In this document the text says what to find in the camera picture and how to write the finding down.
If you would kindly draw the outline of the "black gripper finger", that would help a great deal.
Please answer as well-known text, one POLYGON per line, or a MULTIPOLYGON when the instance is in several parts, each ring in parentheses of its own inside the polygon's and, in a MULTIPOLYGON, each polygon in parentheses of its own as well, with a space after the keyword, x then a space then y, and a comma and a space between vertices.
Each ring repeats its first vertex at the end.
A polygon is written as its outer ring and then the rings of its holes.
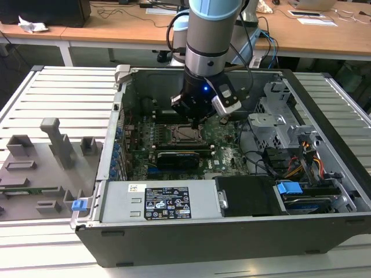
POLYGON ((197 126, 204 125, 210 119, 214 118, 216 114, 207 114, 205 116, 199 116, 197 119, 197 126))
POLYGON ((170 98, 172 109, 177 112, 182 118, 191 123, 192 129, 198 128, 198 114, 195 104, 192 104, 190 99, 183 98, 181 94, 170 98))

